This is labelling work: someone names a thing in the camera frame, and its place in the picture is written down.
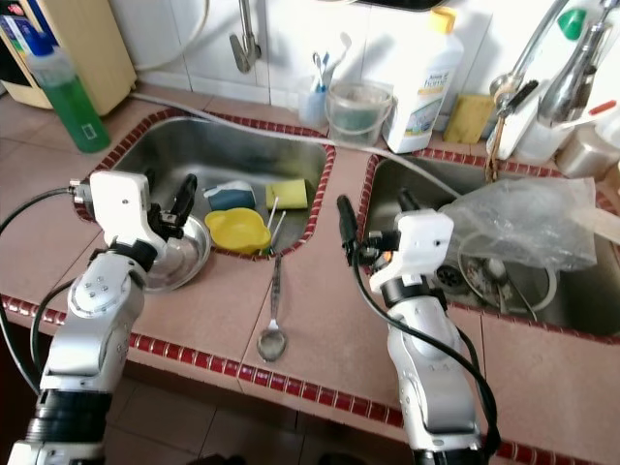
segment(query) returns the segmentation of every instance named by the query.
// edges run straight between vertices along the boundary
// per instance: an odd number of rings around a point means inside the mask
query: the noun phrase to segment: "faucet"
[[[509,102],[519,90],[528,67],[536,56],[547,32],[569,0],[555,0],[521,52],[512,71],[496,77],[489,87],[495,100],[498,115],[511,114]],[[596,73],[599,48],[605,37],[605,20],[609,12],[620,4],[620,0],[601,0],[604,9],[601,18],[588,27],[579,41],[573,56],[558,77],[553,80],[539,103],[538,119],[552,127],[573,121],[580,117],[590,96],[592,80]]]
[[[256,43],[252,33],[252,20],[250,19],[250,4],[248,0],[239,0],[241,11],[241,28],[243,30],[242,41],[235,34],[230,35],[232,54],[237,69],[244,75],[249,73],[256,60],[261,58],[261,48]]]

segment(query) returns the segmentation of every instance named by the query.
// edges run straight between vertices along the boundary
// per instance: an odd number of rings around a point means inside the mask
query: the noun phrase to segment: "green dish soap bottle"
[[[23,23],[19,28],[31,51],[26,56],[28,69],[77,148],[84,153],[106,148],[108,131],[88,99],[69,56],[62,48],[52,46],[47,36],[32,25]]]

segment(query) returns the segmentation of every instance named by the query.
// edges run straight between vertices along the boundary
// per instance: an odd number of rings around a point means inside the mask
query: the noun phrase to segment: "black cable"
[[[476,381],[476,384],[478,385],[478,388],[479,388],[480,401],[482,403],[484,415],[486,416],[486,421],[488,423],[486,442],[484,443],[484,447],[483,447],[484,457],[486,460],[488,460],[497,451],[497,449],[499,448],[501,444],[501,437],[499,434],[499,430],[497,428],[497,404],[495,403],[495,397],[493,395],[493,391],[491,390],[491,387],[488,385],[488,383],[486,382],[486,379],[483,377],[479,369],[477,369],[476,366],[474,366],[474,365],[478,365],[478,356],[476,355],[476,349],[474,348],[472,341],[467,336],[465,336],[465,339],[463,339],[470,353],[474,354],[472,358],[474,364],[468,361],[464,356],[462,356],[459,352],[454,350],[452,347],[444,344],[443,342],[435,339],[434,337],[429,336],[428,334],[424,332],[418,331],[408,325],[403,324],[402,322],[394,319],[393,317],[388,315],[386,312],[384,312],[381,309],[381,307],[377,305],[377,302],[375,302],[373,297],[368,293],[368,291],[366,291],[366,288],[364,287],[363,281],[361,279],[361,275],[359,274],[360,253],[361,253],[361,248],[357,248],[354,251],[352,268],[353,268],[353,274],[356,278],[357,287],[359,288],[359,292],[361,293],[361,296],[363,297],[366,304],[380,318],[382,318],[385,322],[387,322],[390,326],[400,329],[404,333],[409,334],[410,336],[413,336],[419,339],[420,341],[425,342],[426,344],[430,346],[433,346],[435,349],[442,351],[447,356],[456,360],[456,362],[458,362],[463,368],[465,368],[474,377],[474,380]]]
[[[53,189],[51,191],[43,192],[42,194],[32,198],[26,203],[20,205],[16,208],[3,222],[0,224],[0,235],[4,232],[4,230],[9,226],[9,224],[25,209],[34,205],[37,202],[43,201],[45,199],[49,199],[50,197],[60,196],[64,194],[71,194],[72,190],[69,187],[63,187],[59,189]],[[4,340],[7,343],[7,348],[9,349],[9,353],[11,354],[11,358],[17,367],[17,370],[26,381],[28,386],[39,395],[39,388],[34,382],[34,378],[32,374],[23,364],[21,357],[16,352],[15,343],[13,341],[13,337],[11,335],[11,330],[9,327],[9,318],[7,317],[7,309],[4,306],[4,302],[2,300],[2,296],[0,295],[0,326],[2,328],[2,335],[4,336]]]
[[[39,326],[41,325],[41,319],[46,312],[47,306],[49,303],[60,293],[69,289],[71,285],[74,284],[74,280],[67,281],[64,284],[61,284],[57,288],[53,289],[43,298],[41,304],[37,308],[35,312],[35,317],[32,320],[32,325],[30,326],[30,357],[32,358],[33,363],[35,364],[35,368],[39,372],[40,375],[43,374],[43,366],[41,365],[41,357],[39,354]]]

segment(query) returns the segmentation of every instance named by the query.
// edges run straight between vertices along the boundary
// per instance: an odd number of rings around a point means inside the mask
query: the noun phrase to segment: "sink basin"
[[[288,210],[276,250],[293,246],[304,234],[326,164],[326,150],[318,144],[273,139],[238,131],[192,117],[174,117],[154,124],[114,170],[138,172],[149,179],[151,199],[170,208],[187,174],[198,178],[192,215],[201,221],[211,211],[203,192],[224,182],[248,182],[256,197],[256,210],[265,224],[266,184],[305,179],[308,208]],[[281,213],[276,213],[274,223]]]
[[[482,168],[438,160],[408,157],[411,161],[466,194],[484,185]],[[519,174],[502,172],[503,178],[517,179]],[[391,161],[381,162],[375,171],[368,207],[365,234],[393,228],[394,216],[400,212],[397,194],[407,187],[422,207],[439,208],[452,197],[418,174]],[[595,237],[598,264],[581,271],[559,271],[557,293],[553,300],[537,312],[539,321],[568,327],[594,335],[620,334],[620,266],[610,242]],[[456,263],[444,263],[441,276],[432,277],[434,285],[446,292],[449,301],[497,311],[469,290]],[[548,276],[542,269],[507,263],[507,270],[518,288],[531,303],[540,302],[548,290]],[[515,316],[528,318],[523,312]]]

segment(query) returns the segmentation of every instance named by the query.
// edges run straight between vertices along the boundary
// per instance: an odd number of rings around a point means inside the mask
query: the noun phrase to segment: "dish soap bottle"
[[[77,148],[85,153],[98,152],[109,145],[106,127],[93,108],[79,81],[71,60],[47,36],[29,23],[19,26],[30,53],[28,69],[45,92]]]
[[[463,45],[452,29],[456,11],[435,7],[430,11],[430,30],[413,47],[413,71],[394,86],[396,106],[383,127],[383,136],[395,153],[428,146],[435,120],[446,98],[452,77],[463,58]]]

